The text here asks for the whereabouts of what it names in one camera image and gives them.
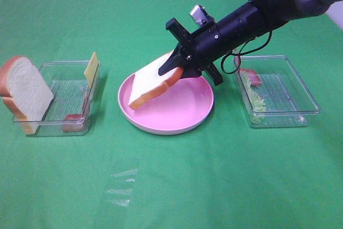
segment toy bread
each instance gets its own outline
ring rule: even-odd
[[[0,68],[0,96],[19,121],[41,121],[53,93],[38,69],[25,56],[14,56]],[[35,134],[38,125],[24,125]]]
[[[181,78],[183,67],[176,67],[162,76],[158,74],[158,69],[171,54],[172,51],[135,72],[129,99],[130,108],[136,110],[149,100],[162,95]]]

